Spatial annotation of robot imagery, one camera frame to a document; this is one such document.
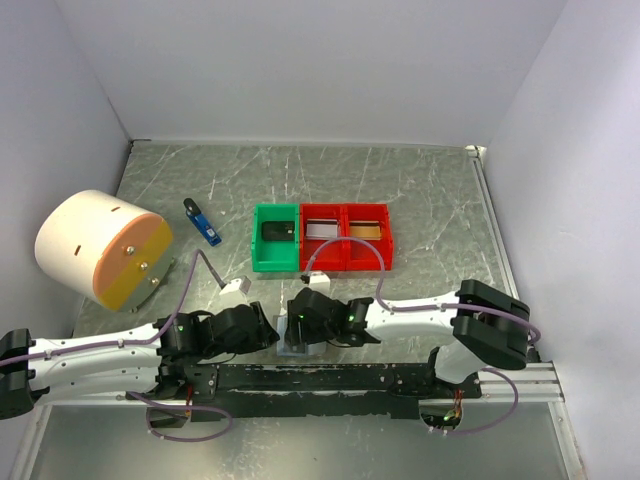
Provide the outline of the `grey card holder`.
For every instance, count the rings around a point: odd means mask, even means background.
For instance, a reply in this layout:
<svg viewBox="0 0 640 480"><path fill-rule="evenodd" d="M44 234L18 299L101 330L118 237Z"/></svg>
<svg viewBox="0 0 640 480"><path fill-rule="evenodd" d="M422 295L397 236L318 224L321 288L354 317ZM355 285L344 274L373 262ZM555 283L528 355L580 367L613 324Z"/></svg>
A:
<svg viewBox="0 0 640 480"><path fill-rule="evenodd" d="M317 344L301 344L297 346L290 346L285 341L285 331L287 326L287 320L285 316L279 316L276 321L276 331L280 336L280 339L276 342L276 354L281 357L291 358L309 358L319 357L324 355L327 351L327 343Z"/></svg>

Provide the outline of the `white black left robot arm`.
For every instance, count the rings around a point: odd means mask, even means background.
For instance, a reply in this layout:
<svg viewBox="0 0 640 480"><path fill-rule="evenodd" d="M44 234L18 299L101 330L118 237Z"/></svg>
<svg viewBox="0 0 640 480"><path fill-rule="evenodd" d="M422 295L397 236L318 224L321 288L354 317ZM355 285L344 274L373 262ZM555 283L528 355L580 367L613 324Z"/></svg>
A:
<svg viewBox="0 0 640 480"><path fill-rule="evenodd" d="M258 302L240 304L214 315L203 310L173 313L123 332L67 340L34 339L26 328L1 338L1 418L24 415L56 387L76 394L85 379L114 372L151 371L150 386L162 398L181 395L191 365L221 354L264 350L280 339Z"/></svg>

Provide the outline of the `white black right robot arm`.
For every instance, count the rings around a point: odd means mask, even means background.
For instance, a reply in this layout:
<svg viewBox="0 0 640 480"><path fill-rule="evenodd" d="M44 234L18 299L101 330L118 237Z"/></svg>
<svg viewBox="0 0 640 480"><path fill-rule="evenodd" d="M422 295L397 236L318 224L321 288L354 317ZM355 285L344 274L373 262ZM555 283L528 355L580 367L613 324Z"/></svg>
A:
<svg viewBox="0 0 640 480"><path fill-rule="evenodd" d="M424 374L426 390L443 398L485 367L524 369L529 344L540 337L529 318L525 303L477 280L436 297L399 301L376 296L342 302L305 287L288 303L284 342L293 350L329 342L360 348L447 335L452 341L432 351Z"/></svg>

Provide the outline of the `green plastic bin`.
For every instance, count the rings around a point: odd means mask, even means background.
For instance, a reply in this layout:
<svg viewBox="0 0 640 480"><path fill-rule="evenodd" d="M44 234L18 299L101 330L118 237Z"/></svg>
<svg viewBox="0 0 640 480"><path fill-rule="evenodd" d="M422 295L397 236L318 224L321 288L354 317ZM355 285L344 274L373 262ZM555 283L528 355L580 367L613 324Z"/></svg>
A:
<svg viewBox="0 0 640 480"><path fill-rule="evenodd" d="M261 238L261 224L270 220L293 221L296 239L291 242L265 242ZM258 273L297 272L300 247L299 205L257 204L254 210L251 240L252 268Z"/></svg>

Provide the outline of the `white drum with orange lid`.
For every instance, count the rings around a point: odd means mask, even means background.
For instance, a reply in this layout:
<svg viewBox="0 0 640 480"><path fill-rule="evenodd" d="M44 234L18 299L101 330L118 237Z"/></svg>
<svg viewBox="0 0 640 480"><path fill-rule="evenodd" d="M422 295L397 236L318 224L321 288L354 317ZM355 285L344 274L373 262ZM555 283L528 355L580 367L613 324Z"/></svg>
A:
<svg viewBox="0 0 640 480"><path fill-rule="evenodd" d="M159 214L98 190L44 221L34 254L49 277L111 311L138 309L168 273L174 235Z"/></svg>

